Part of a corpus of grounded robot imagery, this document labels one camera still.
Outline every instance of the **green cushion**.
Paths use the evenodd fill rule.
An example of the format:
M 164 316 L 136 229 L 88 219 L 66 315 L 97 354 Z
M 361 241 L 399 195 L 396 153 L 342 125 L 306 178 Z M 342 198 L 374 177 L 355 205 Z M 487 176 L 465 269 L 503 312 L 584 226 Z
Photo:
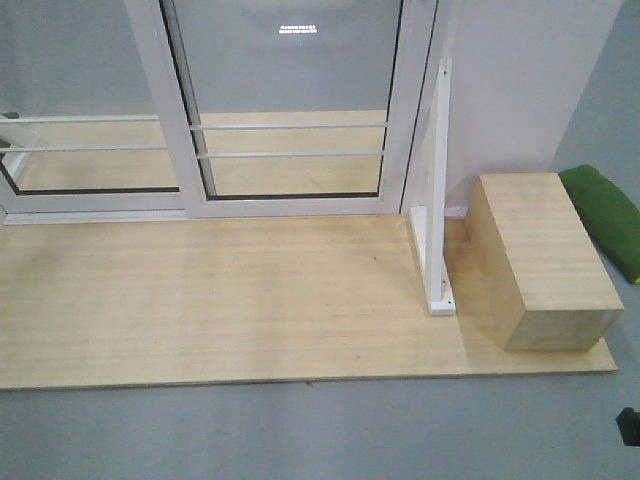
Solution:
M 587 232 L 620 269 L 640 285 L 640 210 L 590 165 L 558 174 Z

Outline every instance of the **wooden board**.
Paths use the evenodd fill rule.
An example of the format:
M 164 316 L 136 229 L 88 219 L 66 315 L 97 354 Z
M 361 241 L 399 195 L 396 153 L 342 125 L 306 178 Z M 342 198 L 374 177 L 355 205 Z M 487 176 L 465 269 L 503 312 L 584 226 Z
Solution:
M 503 352 L 461 222 L 429 317 L 401 216 L 0 228 L 0 388 L 615 370 Z

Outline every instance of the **white door frame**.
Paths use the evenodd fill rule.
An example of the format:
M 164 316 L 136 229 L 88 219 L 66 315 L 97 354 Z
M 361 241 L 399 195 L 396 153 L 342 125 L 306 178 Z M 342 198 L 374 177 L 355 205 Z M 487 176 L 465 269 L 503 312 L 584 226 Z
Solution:
M 121 212 L 119 218 L 127 212 L 139 218 L 133 211 L 148 210 L 175 216 L 182 209 L 193 218 L 399 213 L 436 4 L 436 0 L 402 3 L 386 152 L 376 197 L 207 200 L 159 0 L 124 0 L 180 193 L 21 194 L 2 178 L 0 206 L 10 216 Z
M 159 0 L 125 0 L 167 147 L 190 217 L 399 213 L 436 0 L 404 0 L 379 195 L 207 200 Z

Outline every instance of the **wooden box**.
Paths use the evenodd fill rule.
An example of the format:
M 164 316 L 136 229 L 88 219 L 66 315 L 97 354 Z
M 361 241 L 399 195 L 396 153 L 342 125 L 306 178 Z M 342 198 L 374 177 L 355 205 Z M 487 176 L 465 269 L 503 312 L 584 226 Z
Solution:
M 622 302 L 555 173 L 480 176 L 466 218 L 505 350 L 587 350 Z

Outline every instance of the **sliding glass door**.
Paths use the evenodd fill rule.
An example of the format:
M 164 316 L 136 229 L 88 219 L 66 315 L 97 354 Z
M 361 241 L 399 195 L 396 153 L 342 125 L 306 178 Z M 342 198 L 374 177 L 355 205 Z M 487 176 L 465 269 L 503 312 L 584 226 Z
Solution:
M 7 211 L 181 207 L 121 2 L 10 0 L 0 31 Z
M 0 5 L 0 205 L 398 212 L 435 0 Z

